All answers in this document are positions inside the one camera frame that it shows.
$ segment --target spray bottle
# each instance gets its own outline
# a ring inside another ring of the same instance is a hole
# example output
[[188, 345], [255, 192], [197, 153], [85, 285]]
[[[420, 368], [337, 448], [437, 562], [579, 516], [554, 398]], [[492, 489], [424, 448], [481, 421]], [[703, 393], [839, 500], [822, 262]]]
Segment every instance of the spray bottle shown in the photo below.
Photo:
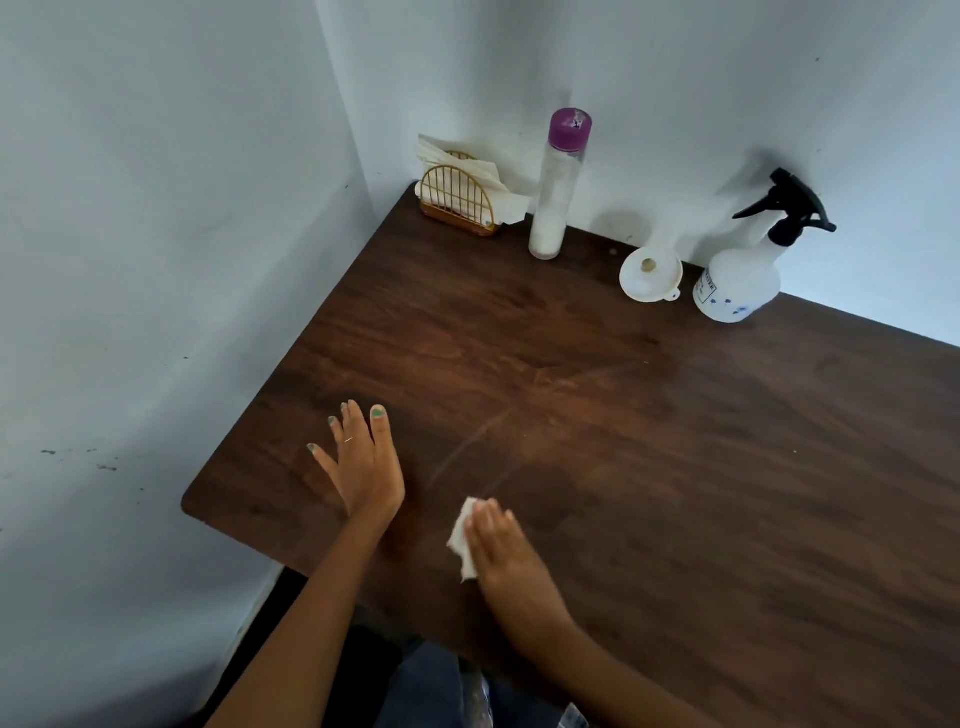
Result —
[[734, 220], [752, 217], [764, 210], [786, 212], [786, 217], [753, 246], [718, 253], [693, 288], [693, 300], [709, 318], [724, 324], [743, 321], [780, 292], [780, 273], [774, 263], [797, 242], [806, 228], [827, 232], [837, 227], [816, 194], [785, 169], [770, 179], [774, 186], [755, 205], [737, 212]]

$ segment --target wooden table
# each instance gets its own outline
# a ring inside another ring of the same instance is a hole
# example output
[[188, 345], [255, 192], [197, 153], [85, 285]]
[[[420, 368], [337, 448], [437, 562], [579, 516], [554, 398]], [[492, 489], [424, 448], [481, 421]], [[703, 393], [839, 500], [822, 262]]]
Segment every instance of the wooden table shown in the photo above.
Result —
[[634, 303], [630, 248], [571, 230], [544, 263], [528, 232], [472, 237], [408, 191], [183, 510], [309, 573], [342, 516], [304, 445], [382, 402], [409, 495], [379, 612], [522, 676], [444, 548], [496, 496], [590, 634], [730, 725], [956, 726], [960, 350], [785, 295], [715, 324], [694, 270]]

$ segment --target purple cap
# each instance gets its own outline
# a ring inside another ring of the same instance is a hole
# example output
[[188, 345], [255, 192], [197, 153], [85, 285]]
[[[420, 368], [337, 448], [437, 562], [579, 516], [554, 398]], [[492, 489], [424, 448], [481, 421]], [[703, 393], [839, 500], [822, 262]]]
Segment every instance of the purple cap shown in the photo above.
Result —
[[560, 109], [550, 119], [547, 141], [561, 152], [579, 152], [587, 146], [593, 119], [580, 109]]

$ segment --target bottle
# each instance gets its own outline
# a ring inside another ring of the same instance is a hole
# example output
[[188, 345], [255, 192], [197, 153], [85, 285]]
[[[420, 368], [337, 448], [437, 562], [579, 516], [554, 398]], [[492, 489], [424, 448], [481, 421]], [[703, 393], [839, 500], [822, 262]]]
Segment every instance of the bottle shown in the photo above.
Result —
[[566, 211], [573, 199], [592, 127], [590, 115], [580, 109], [560, 109], [550, 119], [540, 169], [540, 199], [530, 231], [530, 253], [540, 260], [557, 257], [564, 243]]
[[786, 217], [753, 248], [715, 255], [693, 287], [697, 307], [714, 321], [724, 324], [743, 321], [777, 296], [780, 273], [774, 264], [806, 228], [827, 232], [837, 229], [827, 219], [820, 199], [803, 182], [782, 168], [774, 171], [770, 179], [774, 186], [767, 196], [737, 212], [733, 219], [752, 217], [768, 209], [786, 212]]

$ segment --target jeans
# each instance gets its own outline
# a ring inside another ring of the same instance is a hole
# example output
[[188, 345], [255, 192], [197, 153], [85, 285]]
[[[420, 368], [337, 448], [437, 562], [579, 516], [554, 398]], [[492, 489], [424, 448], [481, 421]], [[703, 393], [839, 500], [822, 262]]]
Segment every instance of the jeans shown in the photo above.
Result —
[[[490, 705], [495, 728], [557, 728], [564, 714], [495, 680]], [[374, 728], [467, 728], [457, 656], [438, 644], [418, 647], [396, 669]]]

